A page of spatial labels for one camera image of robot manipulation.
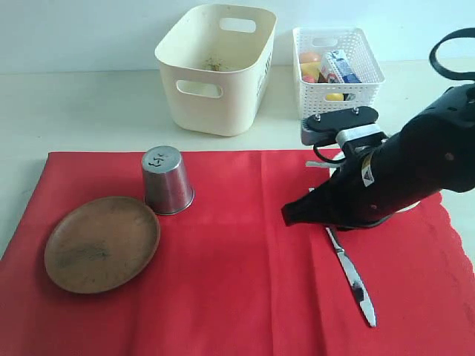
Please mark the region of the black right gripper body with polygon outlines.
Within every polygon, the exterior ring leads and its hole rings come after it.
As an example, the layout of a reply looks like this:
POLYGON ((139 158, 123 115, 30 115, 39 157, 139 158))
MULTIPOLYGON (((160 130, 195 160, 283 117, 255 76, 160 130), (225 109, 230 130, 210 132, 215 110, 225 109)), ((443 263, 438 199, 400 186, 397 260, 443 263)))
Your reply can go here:
POLYGON ((321 223, 344 228, 378 225, 440 190, 413 157, 390 137, 357 165, 346 164, 325 183, 282 209, 287 226, 321 223))

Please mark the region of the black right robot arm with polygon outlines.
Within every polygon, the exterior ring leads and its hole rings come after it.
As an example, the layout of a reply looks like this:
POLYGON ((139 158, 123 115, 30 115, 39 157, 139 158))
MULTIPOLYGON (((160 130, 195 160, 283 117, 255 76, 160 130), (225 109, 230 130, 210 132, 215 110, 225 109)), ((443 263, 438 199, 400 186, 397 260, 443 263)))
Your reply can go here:
POLYGON ((321 159, 333 175, 282 209, 287 225, 371 228, 443 189, 474 189, 474 86, 447 89, 391 136, 361 106, 307 117, 301 141, 314 151, 337 144, 343 158, 321 159))

